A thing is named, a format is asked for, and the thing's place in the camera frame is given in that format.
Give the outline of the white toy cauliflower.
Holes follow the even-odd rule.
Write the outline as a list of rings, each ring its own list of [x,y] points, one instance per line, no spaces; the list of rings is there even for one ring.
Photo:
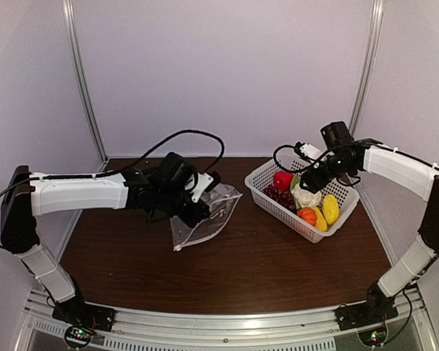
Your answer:
[[[300,178],[295,175],[293,183],[291,184],[290,193],[294,196],[297,208],[312,208],[318,207],[322,200],[321,192],[315,194],[302,189],[300,187]]]

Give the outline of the red toy bell pepper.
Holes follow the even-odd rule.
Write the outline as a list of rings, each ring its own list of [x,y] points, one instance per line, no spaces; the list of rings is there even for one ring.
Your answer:
[[[292,173],[279,171],[274,174],[273,185],[282,192],[290,191],[294,178],[295,175]]]

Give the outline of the clear zip top bag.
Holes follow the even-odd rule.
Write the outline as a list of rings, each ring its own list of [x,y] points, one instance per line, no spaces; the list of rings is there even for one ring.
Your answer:
[[[208,193],[203,193],[201,200],[209,206],[209,215],[193,228],[185,224],[178,216],[170,219],[173,238],[173,250],[202,244],[217,236],[229,222],[239,200],[242,197],[234,186],[218,184]]]

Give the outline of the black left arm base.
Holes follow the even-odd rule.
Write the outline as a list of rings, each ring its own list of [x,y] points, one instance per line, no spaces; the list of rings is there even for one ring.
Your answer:
[[[75,280],[72,282],[75,288],[75,296],[63,303],[56,302],[53,307],[52,318],[76,327],[111,332],[115,310],[85,302],[78,283]]]

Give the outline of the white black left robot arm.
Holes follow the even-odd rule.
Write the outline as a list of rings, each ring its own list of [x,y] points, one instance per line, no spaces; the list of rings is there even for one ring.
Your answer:
[[[201,197],[218,181],[216,173],[201,173],[173,152],[147,170],[131,166],[98,174],[47,175],[19,166],[2,195],[0,247],[20,258],[67,319],[82,325],[91,310],[38,235],[36,218],[94,208],[142,209],[178,217],[194,228],[209,217],[209,206]]]

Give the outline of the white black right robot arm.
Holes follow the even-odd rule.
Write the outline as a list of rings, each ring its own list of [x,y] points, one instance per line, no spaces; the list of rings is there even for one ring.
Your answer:
[[[365,322],[377,322],[388,310],[387,299],[420,279],[439,258],[439,165],[426,162],[372,138],[356,140],[342,121],[320,131],[325,148],[297,143],[295,152],[309,160],[301,172],[301,187],[316,193],[342,176],[389,181],[386,189],[370,189],[373,203],[399,224],[383,224],[385,230],[406,234],[399,239],[397,262],[379,278],[374,295],[361,305]]]

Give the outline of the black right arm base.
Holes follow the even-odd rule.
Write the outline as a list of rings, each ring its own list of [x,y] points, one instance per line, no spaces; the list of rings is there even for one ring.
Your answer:
[[[342,304],[334,313],[341,331],[382,323],[399,315],[394,297],[387,297],[377,282],[367,289],[365,301],[353,305]]]

